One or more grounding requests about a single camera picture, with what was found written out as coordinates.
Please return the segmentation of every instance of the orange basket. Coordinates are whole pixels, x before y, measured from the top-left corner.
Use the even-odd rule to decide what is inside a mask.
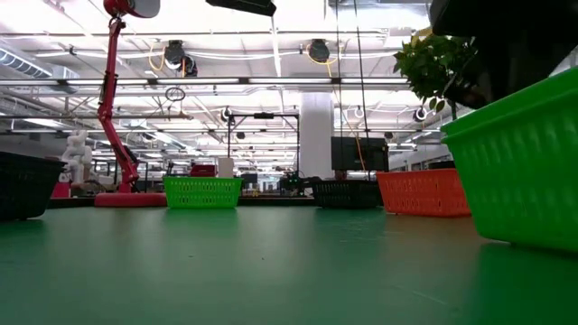
[[[387,212],[445,218],[471,214],[455,169],[379,172],[378,183]]]

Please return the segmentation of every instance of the white column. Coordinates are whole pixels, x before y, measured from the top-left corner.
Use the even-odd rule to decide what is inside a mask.
[[[331,93],[302,93],[300,169],[305,177],[319,176],[322,179],[333,177],[332,135]]]

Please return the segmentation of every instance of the white humanoid robot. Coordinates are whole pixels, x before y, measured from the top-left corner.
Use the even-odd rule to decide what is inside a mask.
[[[85,167],[89,167],[92,162],[92,149],[86,145],[88,136],[87,131],[74,131],[66,141],[66,152],[61,161],[66,163],[66,170],[73,183],[84,183]]]

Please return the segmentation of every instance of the table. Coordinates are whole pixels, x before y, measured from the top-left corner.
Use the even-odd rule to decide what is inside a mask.
[[[570,324],[578,257],[383,210],[55,209],[0,224],[0,323]]]

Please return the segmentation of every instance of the red object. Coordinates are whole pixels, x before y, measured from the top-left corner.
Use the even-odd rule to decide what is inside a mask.
[[[113,17],[130,14],[140,18],[153,18],[161,9],[161,0],[104,0],[104,6]]]
[[[70,197],[70,183],[69,182],[57,182],[52,191],[51,198],[53,199],[65,199]]]
[[[455,169],[379,172],[378,183],[389,213],[446,218],[471,214]]]
[[[215,165],[194,165],[191,168],[191,177],[215,176],[217,176],[217,166]]]
[[[109,40],[108,40],[108,57],[107,57],[107,71],[105,72],[105,80],[100,94],[100,107],[98,108],[98,120],[105,130],[110,146],[115,152],[118,164],[121,168],[122,181],[118,191],[121,193],[130,193],[132,185],[138,180],[138,173],[136,172],[137,163],[133,162],[131,156],[127,153],[126,148],[122,145],[117,131],[112,124],[112,107],[115,101],[115,93],[117,91],[117,45],[118,35],[120,31],[126,27],[126,24],[120,18],[114,18],[109,26]]]
[[[164,193],[100,193],[94,200],[101,208],[166,207]]]
[[[136,168],[138,162],[134,156],[122,145],[117,131],[112,124],[112,109],[117,91],[117,47],[120,31],[126,27],[121,17],[131,14],[141,18],[153,18],[160,10],[160,0],[104,0],[105,9],[113,16],[108,24],[108,56],[107,70],[98,102],[98,120],[102,124],[110,146],[115,152],[118,164],[122,170],[122,181],[118,188],[121,193],[130,193],[138,180]]]

